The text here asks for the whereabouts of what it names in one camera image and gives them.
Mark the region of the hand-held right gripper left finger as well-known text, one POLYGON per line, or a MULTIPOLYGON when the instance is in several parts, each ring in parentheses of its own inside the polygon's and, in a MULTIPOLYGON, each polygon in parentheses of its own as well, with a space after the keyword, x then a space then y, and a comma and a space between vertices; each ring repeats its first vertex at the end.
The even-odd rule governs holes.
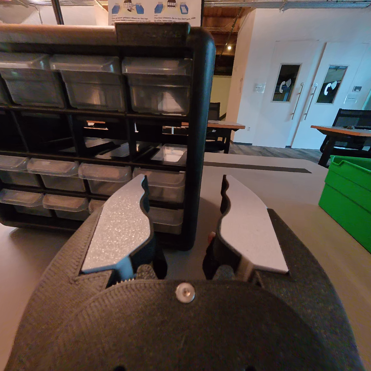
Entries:
POLYGON ((81 267, 84 274, 114 270, 120 280, 133 279, 154 258, 148 181, 140 174, 118 189, 98 211, 98 220, 81 267))

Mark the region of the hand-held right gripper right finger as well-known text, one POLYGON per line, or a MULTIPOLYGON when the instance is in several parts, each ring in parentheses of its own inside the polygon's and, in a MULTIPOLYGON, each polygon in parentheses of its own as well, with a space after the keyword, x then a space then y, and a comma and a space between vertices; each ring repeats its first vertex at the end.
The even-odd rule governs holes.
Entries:
POLYGON ((232 175, 224 175, 217 223, 217 261, 248 281, 255 270, 286 275, 289 268, 265 203, 232 175))

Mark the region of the clear plastic drawer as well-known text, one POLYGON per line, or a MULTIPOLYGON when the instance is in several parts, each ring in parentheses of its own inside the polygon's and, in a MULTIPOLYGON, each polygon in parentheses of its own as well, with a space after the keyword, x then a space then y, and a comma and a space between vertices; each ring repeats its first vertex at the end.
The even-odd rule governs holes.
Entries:
POLYGON ((187 146, 165 144, 160 146, 157 153, 151 157, 151 160, 160 161, 167 165, 185 166, 187 162, 187 146))

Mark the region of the rows of clear drawers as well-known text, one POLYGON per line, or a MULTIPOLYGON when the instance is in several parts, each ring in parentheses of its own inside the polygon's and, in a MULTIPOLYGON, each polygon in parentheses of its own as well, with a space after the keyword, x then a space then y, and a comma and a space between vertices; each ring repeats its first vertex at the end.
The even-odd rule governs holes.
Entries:
POLYGON ((194 166, 152 161, 189 125, 192 60, 1 53, 1 224, 73 231, 135 176, 147 176, 155 230, 195 222, 194 166))

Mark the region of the black drawer cabinet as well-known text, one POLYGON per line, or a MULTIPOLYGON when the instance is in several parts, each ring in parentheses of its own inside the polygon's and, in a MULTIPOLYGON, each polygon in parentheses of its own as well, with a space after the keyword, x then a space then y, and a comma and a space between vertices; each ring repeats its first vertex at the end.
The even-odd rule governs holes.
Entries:
POLYGON ((1 25, 1 53, 47 53, 192 60, 189 125, 171 128, 170 139, 187 136, 187 165, 194 166, 187 179, 189 206, 194 206, 194 229, 186 235, 155 230, 160 247, 190 250, 196 239, 207 117, 215 60, 215 44, 208 31, 188 23, 119 23, 114 27, 1 25))

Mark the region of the black tape strip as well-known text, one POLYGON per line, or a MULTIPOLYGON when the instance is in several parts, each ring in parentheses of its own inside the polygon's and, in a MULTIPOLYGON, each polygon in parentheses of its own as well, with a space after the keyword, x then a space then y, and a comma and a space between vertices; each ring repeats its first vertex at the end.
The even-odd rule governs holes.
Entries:
POLYGON ((311 174, 311 171, 309 171, 305 168, 250 165, 250 164, 230 164, 230 163, 217 163, 217 162, 209 162, 209 161, 204 161, 203 165, 204 166, 210 166, 210 167, 253 169, 253 170, 263 170, 263 171, 311 174))

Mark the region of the green plastic bin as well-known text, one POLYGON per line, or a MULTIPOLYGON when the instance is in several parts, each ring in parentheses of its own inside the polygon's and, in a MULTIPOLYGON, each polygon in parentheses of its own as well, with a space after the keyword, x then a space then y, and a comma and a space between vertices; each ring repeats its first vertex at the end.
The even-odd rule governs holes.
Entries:
POLYGON ((371 160, 331 155, 318 204, 371 252, 371 160))

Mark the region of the wooden office desk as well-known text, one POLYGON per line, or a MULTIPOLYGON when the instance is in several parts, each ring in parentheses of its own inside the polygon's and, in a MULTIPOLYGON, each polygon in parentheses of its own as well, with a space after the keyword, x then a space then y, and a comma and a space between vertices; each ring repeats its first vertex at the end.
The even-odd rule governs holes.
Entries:
POLYGON ((245 125, 235 122, 210 120, 207 123, 205 152, 228 154, 232 132, 245 128, 245 125))
POLYGON ((345 127, 327 127, 320 125, 311 125, 311 128, 317 129, 320 133, 326 136, 325 145, 321 151, 322 155, 318 161, 318 165, 322 167, 327 166, 330 156, 333 154, 335 143, 337 141, 344 142, 345 137, 360 137, 368 139, 371 137, 370 130, 367 129, 349 129, 345 127))

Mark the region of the dark door window phone icon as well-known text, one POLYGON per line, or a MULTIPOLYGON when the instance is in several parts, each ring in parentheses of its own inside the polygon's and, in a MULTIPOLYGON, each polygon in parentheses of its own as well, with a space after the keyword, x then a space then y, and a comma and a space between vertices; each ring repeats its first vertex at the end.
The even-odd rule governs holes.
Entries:
POLYGON ((330 65, 319 91, 317 104, 333 104, 348 66, 330 65))
POLYGON ((281 64, 272 93, 272 102, 291 101, 301 66, 301 64, 281 64))

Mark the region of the instruction poster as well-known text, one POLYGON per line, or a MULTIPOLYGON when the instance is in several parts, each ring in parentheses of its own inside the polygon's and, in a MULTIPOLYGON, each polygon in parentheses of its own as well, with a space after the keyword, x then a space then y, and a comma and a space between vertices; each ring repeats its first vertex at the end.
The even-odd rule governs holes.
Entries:
POLYGON ((202 25, 201 0, 110 0, 108 24, 131 23, 189 23, 202 25))

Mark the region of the black stand pole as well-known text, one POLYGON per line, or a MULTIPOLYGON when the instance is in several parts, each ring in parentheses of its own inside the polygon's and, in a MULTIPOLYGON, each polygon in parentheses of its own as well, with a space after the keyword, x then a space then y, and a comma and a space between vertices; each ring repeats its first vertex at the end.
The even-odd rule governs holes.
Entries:
POLYGON ((62 9, 61 9, 59 0, 51 0, 51 4, 53 7, 53 12, 54 12, 57 25, 64 25, 62 9))

